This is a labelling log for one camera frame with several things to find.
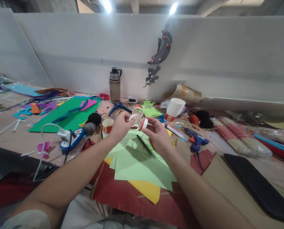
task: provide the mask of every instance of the black pom pom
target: black pom pom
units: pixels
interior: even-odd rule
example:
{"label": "black pom pom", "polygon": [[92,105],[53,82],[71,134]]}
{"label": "black pom pom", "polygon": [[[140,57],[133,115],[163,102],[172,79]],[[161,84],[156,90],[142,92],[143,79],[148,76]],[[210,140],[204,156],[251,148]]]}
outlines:
{"label": "black pom pom", "polygon": [[204,110],[197,111],[195,115],[199,118],[199,120],[208,119],[210,117],[210,114]]}
{"label": "black pom pom", "polygon": [[92,113],[88,117],[88,121],[86,123],[93,122],[96,126],[99,126],[101,123],[101,116],[98,113]]}
{"label": "black pom pom", "polygon": [[214,127],[214,124],[211,119],[202,119],[200,120],[199,126],[204,129],[212,129]]}

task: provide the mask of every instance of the robotic claw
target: robotic claw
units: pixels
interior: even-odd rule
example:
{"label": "robotic claw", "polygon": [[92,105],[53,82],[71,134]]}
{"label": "robotic claw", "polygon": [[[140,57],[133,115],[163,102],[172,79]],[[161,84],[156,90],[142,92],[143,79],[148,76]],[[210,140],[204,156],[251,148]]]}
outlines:
{"label": "robotic claw", "polygon": [[148,68],[148,76],[146,77],[146,83],[144,87],[151,85],[158,80],[159,76],[157,75],[157,73],[161,69],[159,64],[165,61],[168,54],[170,53],[172,36],[167,31],[168,22],[169,21],[166,22],[164,30],[162,30],[162,38],[158,38],[157,53],[151,57],[151,61],[147,62],[148,64],[150,64],[150,67]]}

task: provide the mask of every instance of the black case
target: black case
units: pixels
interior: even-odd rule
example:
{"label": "black case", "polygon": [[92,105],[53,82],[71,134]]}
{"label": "black case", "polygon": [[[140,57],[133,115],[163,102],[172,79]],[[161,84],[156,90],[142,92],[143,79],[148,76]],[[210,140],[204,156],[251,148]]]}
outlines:
{"label": "black case", "polygon": [[284,222],[284,198],[244,157],[224,154],[234,173],[260,207],[272,218]]}

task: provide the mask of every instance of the person's left hand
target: person's left hand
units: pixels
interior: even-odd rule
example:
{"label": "person's left hand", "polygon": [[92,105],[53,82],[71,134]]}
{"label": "person's left hand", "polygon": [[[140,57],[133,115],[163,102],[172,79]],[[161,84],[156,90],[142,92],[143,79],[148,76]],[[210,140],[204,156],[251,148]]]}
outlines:
{"label": "person's left hand", "polygon": [[119,143],[135,124],[135,119],[128,121],[130,116],[131,114],[128,114],[125,111],[121,112],[114,121],[112,130],[107,138],[112,140],[115,144]]}

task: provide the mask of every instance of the water bottle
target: water bottle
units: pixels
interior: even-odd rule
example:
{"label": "water bottle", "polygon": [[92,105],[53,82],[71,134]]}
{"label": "water bottle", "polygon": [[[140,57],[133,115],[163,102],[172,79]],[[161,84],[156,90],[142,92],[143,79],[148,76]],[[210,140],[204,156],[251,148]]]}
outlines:
{"label": "water bottle", "polygon": [[121,100],[121,75],[121,69],[116,69],[115,67],[112,68],[112,71],[110,72],[109,85],[110,98],[114,104]]}

